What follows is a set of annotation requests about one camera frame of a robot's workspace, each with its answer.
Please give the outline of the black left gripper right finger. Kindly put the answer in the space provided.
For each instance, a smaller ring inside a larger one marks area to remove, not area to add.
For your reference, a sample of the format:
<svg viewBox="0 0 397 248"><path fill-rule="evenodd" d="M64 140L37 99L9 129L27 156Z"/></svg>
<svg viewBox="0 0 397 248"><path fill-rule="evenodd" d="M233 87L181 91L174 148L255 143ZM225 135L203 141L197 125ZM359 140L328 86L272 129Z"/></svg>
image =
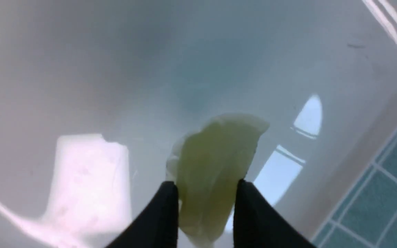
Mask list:
<svg viewBox="0 0 397 248"><path fill-rule="evenodd" d="M252 182L237 184L233 218L235 248L314 248L263 197Z"/></svg>

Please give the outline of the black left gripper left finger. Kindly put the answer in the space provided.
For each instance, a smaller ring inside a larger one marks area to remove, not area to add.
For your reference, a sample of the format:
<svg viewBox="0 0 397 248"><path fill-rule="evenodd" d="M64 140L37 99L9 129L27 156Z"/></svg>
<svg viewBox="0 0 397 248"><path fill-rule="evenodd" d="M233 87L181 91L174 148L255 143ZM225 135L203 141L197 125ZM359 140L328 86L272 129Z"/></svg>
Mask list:
<svg viewBox="0 0 397 248"><path fill-rule="evenodd" d="M176 248L179 202L174 182L162 182L138 217L107 248Z"/></svg>

